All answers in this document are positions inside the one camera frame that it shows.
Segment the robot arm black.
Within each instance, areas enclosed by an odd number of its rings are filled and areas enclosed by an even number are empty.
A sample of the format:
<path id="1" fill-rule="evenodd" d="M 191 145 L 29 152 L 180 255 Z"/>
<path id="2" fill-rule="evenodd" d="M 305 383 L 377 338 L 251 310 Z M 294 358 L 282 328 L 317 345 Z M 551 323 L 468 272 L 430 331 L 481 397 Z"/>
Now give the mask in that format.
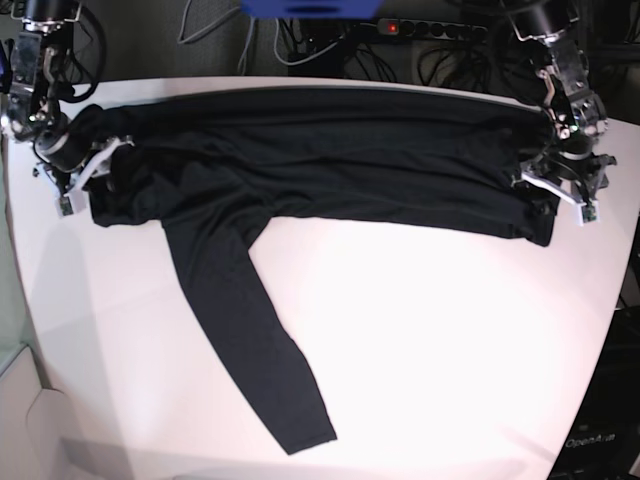
<path id="1" fill-rule="evenodd" d="M 500 1 L 498 11 L 519 41 L 545 49 L 536 76 L 546 88 L 541 110 L 552 133 L 539 153 L 521 163 L 521 180 L 571 205 L 579 225 L 597 222 L 597 193 L 608 186 L 606 169 L 616 160 L 594 153 L 608 117 L 589 84 L 585 55 L 570 34 L 578 9 L 573 1 Z"/>
<path id="2" fill-rule="evenodd" d="M 89 182 L 108 175 L 112 154 L 132 143 L 129 137 L 92 139 L 60 106 L 84 102 L 97 90 L 107 55 L 104 30 L 80 1 L 14 1 L 11 17 L 22 30 L 1 48 L 1 131 L 31 145 L 33 174 L 49 180 L 58 215 L 73 215 L 87 205 Z M 74 27 L 81 21 L 98 44 L 93 73 L 74 51 Z"/>

